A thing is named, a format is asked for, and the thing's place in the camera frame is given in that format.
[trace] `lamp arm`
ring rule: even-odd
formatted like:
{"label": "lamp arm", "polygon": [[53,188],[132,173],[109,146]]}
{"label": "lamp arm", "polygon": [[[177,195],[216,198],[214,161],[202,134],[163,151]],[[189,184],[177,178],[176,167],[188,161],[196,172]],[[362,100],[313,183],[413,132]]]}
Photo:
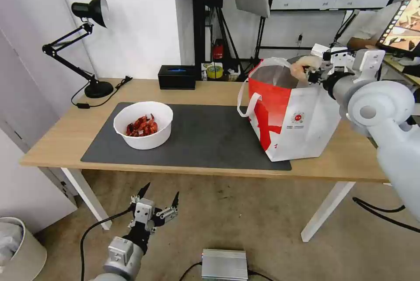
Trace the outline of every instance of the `lamp arm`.
{"label": "lamp arm", "polygon": [[[90,35],[92,33],[92,29],[93,29],[93,24],[92,23],[88,22],[88,23],[82,24],[77,29],[75,29],[75,30],[71,31],[70,33],[64,35],[63,37],[53,41],[52,43],[45,44],[42,47],[42,51],[45,54],[47,54],[48,56],[53,57],[56,61],[62,63],[67,68],[73,70],[78,75],[84,77],[86,80],[90,81],[91,83],[96,83],[97,80],[95,79],[94,74],[89,74],[87,71],[84,71],[83,69],[73,65],[72,63],[70,63],[69,61],[65,60],[63,57],[58,55],[58,51],[66,48],[67,46],[70,46],[73,43],[81,40],[82,38]],[[73,35],[74,33],[77,33],[80,30],[85,30],[86,33],[77,37],[77,38],[75,38],[74,40],[71,40],[71,41],[68,41],[68,42],[65,42],[65,43],[60,43],[62,40],[68,38],[69,36]]]}

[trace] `monitor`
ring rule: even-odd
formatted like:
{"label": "monitor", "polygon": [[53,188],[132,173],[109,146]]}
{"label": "monitor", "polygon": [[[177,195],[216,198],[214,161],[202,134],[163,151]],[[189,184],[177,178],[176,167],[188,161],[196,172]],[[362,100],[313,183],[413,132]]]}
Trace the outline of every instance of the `monitor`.
{"label": "monitor", "polygon": [[420,56],[420,0],[403,0],[377,46],[407,57]]}

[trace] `black desk lamp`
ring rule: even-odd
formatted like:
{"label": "black desk lamp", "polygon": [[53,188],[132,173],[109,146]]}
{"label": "black desk lamp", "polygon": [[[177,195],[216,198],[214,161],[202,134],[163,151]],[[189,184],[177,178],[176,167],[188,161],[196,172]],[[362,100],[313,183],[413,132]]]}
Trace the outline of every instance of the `black desk lamp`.
{"label": "black desk lamp", "polygon": [[[89,85],[84,90],[84,93],[87,97],[99,98],[107,96],[114,90],[111,83],[98,81],[93,73],[76,67],[72,63],[65,60],[63,57],[59,56],[58,52],[92,33],[93,24],[89,22],[89,18],[106,28],[105,23],[108,21],[108,4],[106,0],[92,0],[90,3],[73,3],[71,5],[71,11],[75,16],[79,17],[82,22],[85,23],[83,23],[76,30],[71,31],[70,33],[55,40],[54,42],[44,45],[42,47],[42,51],[89,81]],[[62,40],[68,38],[80,30],[85,30],[86,33],[75,38],[74,40],[62,42]]]}

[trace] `desk leg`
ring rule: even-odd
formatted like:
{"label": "desk leg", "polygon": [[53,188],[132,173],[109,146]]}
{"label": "desk leg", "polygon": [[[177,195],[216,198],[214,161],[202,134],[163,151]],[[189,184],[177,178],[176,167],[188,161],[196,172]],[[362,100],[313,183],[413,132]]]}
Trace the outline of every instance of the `desk leg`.
{"label": "desk leg", "polygon": [[327,198],[325,198],[321,206],[312,216],[312,219],[309,220],[308,224],[303,229],[301,233],[302,241],[305,243],[309,242],[329,215],[348,194],[355,183],[356,182],[340,181],[335,184],[334,188],[329,192]]}
{"label": "desk leg", "polygon": [[[67,169],[61,168],[64,174],[67,176],[71,184],[76,188],[79,195],[82,197],[83,201],[92,211],[93,215],[98,221],[108,218],[104,208],[99,202],[98,198],[95,196],[95,193],[92,191],[91,187],[83,177],[82,173],[78,169]],[[111,228],[111,221],[102,223],[102,227],[106,230]]]}

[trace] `tissue box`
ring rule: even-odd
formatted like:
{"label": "tissue box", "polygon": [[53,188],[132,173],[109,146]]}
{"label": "tissue box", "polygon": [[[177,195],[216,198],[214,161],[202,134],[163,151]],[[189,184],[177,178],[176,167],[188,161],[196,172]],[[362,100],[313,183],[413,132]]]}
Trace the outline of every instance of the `tissue box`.
{"label": "tissue box", "polygon": [[162,65],[157,78],[161,90],[194,90],[199,75],[195,66]]}

